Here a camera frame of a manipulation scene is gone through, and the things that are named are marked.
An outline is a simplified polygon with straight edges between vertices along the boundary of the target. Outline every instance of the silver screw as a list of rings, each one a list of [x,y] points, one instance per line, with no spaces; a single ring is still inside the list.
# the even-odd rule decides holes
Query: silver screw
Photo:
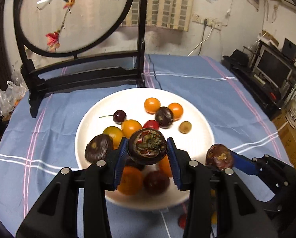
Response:
[[[224,170],[224,172],[225,172],[227,175],[229,175],[229,176],[231,176],[231,175],[234,173],[234,171],[232,170],[232,168],[226,168],[226,169]]]
[[[106,162],[104,160],[99,160],[96,162],[96,165],[99,167],[102,167],[102,166],[106,165]]]
[[[191,161],[189,162],[189,165],[192,166],[192,167],[196,167],[196,166],[199,165],[199,163],[198,163],[197,161],[195,161],[195,160],[191,160]]]
[[[67,168],[67,167],[61,169],[61,173],[62,173],[63,175],[66,175],[66,174],[68,174],[69,172],[70,172],[70,169]]]

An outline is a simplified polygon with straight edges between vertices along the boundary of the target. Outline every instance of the mangosteen stem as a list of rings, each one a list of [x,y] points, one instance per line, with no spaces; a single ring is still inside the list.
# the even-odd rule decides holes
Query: mangosteen stem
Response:
[[[101,116],[99,118],[103,118],[103,117],[112,117],[112,115]]]

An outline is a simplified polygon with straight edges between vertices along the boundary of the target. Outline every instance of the striped curtain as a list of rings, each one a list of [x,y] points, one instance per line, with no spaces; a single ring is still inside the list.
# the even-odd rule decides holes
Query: striped curtain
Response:
[[[146,26],[189,30],[193,0],[148,0]],[[133,4],[122,26],[138,25],[139,0]]]

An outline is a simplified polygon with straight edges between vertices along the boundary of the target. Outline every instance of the monitor screen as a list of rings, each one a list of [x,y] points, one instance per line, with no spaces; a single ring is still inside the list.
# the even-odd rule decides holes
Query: monitor screen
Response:
[[[290,68],[266,50],[263,52],[257,68],[263,71],[279,88],[282,87],[290,72]]]

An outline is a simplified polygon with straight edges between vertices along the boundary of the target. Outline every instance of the white plate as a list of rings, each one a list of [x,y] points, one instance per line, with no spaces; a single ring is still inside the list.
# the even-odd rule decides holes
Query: white plate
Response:
[[[159,99],[161,106],[168,106],[171,103],[179,103],[183,107],[183,116],[173,123],[169,129],[160,129],[164,137],[173,137],[178,149],[185,150],[192,159],[205,163],[207,150],[215,144],[214,136],[204,115],[190,102],[180,96],[168,91],[154,88],[132,88],[111,94],[97,102],[85,114],[80,122],[75,136],[75,156],[79,168],[88,168],[90,163],[84,157],[87,144],[96,135],[102,134],[108,126],[117,126],[111,117],[99,118],[100,116],[113,114],[116,110],[124,110],[127,119],[134,119],[144,125],[148,120],[154,119],[154,115],[146,113],[144,101],[149,97]],[[188,134],[178,131],[181,122],[189,121],[192,129]],[[145,175],[148,171],[154,170],[155,165],[148,166],[143,171]],[[114,204],[139,210],[157,210],[175,206],[189,198],[189,192],[181,192],[170,179],[170,186],[166,192],[158,196],[148,195],[144,189],[135,196],[126,196],[119,191],[106,191],[106,198]]]

